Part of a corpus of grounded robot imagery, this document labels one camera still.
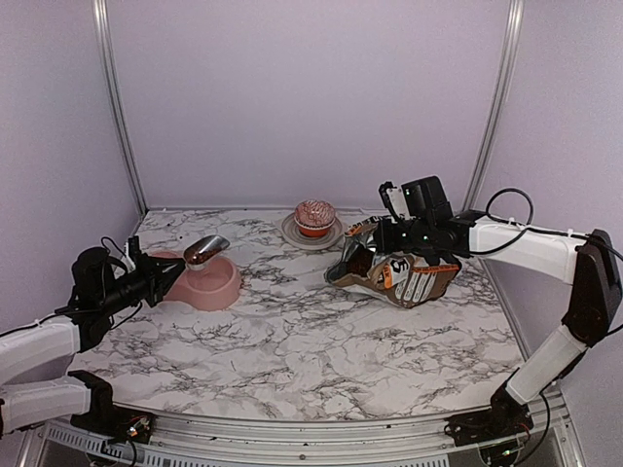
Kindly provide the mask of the silver metal scoop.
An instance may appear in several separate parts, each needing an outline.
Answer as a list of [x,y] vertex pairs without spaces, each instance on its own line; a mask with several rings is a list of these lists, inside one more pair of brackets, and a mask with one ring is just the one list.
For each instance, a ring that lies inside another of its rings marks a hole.
[[183,252],[183,259],[190,270],[205,269],[208,263],[228,249],[230,241],[220,234],[200,238]]

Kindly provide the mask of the pink double pet feeder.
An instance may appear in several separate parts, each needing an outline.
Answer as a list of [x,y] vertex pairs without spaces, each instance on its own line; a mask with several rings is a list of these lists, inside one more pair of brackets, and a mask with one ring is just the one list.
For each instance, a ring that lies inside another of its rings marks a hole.
[[[160,251],[153,257],[183,259],[183,254]],[[238,267],[227,257],[219,254],[205,269],[190,270],[186,266],[184,272],[187,273],[188,296],[187,301],[181,303],[201,311],[215,311],[229,307],[239,298],[241,276]]]

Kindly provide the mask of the white brown pet food bag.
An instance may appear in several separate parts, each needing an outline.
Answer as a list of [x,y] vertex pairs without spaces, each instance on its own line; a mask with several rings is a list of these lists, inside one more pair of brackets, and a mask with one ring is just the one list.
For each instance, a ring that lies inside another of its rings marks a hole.
[[373,216],[350,226],[342,256],[325,271],[325,281],[407,309],[443,297],[461,271],[461,261],[453,256],[428,261],[401,250],[383,252],[376,238],[387,219]]

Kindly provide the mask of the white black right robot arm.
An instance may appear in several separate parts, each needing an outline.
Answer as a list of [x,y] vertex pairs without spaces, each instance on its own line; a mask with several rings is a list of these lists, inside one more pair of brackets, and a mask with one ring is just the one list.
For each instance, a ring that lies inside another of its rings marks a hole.
[[547,230],[531,220],[503,220],[489,210],[453,212],[436,176],[379,194],[390,217],[375,235],[383,253],[414,253],[437,266],[481,257],[554,277],[571,288],[568,310],[539,349],[495,393],[486,410],[453,415],[445,431],[458,446],[511,436],[531,427],[528,404],[567,375],[586,351],[614,334],[622,302],[617,264],[622,256],[608,233]]

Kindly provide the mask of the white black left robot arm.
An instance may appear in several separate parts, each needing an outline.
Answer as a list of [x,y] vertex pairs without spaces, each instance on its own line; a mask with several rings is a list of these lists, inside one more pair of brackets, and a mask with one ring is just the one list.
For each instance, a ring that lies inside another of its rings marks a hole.
[[128,268],[99,246],[82,252],[72,265],[74,285],[66,306],[53,314],[1,335],[1,432],[69,415],[103,434],[123,424],[123,412],[112,402],[110,383],[86,371],[73,371],[47,381],[15,384],[19,377],[59,358],[99,345],[113,328],[116,313],[159,304],[186,269],[181,258],[142,252],[129,242]]

